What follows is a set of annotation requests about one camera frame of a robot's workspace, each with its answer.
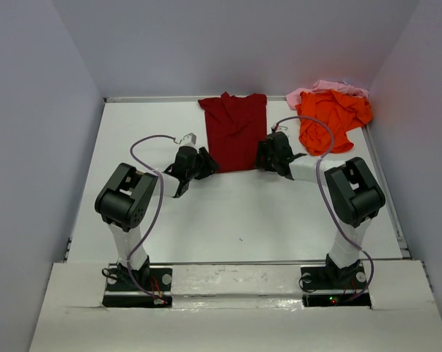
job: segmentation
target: dark red cloth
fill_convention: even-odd
[[[205,110],[209,154],[218,172],[251,170],[258,141],[266,137],[266,95],[230,96],[198,100]]]

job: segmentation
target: pink cloth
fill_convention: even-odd
[[[338,83],[338,82],[330,82],[324,81],[322,79],[316,81],[312,86],[312,89],[307,88],[298,88],[294,92],[286,95],[287,105],[291,108],[291,110],[295,110],[295,107],[301,103],[301,93],[323,93],[327,90],[336,90],[345,95],[349,95],[350,97],[358,97],[358,98],[369,98],[369,91],[361,88],[356,88],[351,86],[350,84]]]

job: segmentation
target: orange cloth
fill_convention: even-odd
[[[366,98],[350,97],[336,90],[323,93],[301,93],[302,104],[295,108],[303,116],[314,117],[324,122],[333,132],[335,145],[332,153],[344,153],[354,144],[346,132],[363,127],[372,120],[369,101]],[[331,137],[324,127],[311,120],[301,120],[299,140],[312,155],[322,155],[328,150]]]

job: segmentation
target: clothing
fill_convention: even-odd
[[[296,106],[299,115],[315,117],[333,132],[335,145],[332,153],[344,153],[354,144],[346,132],[363,127],[372,120],[372,111],[366,98],[350,97],[336,90],[323,93],[301,93],[302,103]],[[327,130],[311,120],[301,120],[299,140],[312,155],[322,155],[330,147]]]
[[[286,95],[287,105],[289,105],[292,110],[295,110],[295,106],[301,103],[302,92],[323,93],[330,89],[336,90],[337,92],[349,95],[351,97],[369,98],[368,90],[356,88],[350,84],[330,82],[320,79],[314,83],[312,89],[298,88],[294,92]]]
[[[258,142],[266,137],[266,95],[238,98],[225,92],[198,103],[205,110],[207,145],[218,172],[253,169]]]

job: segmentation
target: gray wall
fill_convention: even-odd
[[[422,0],[371,88],[371,131],[442,313],[442,0]]]
[[[0,0],[0,352],[27,351],[103,102],[49,0]]]
[[[417,0],[54,0],[106,97],[370,87]]]

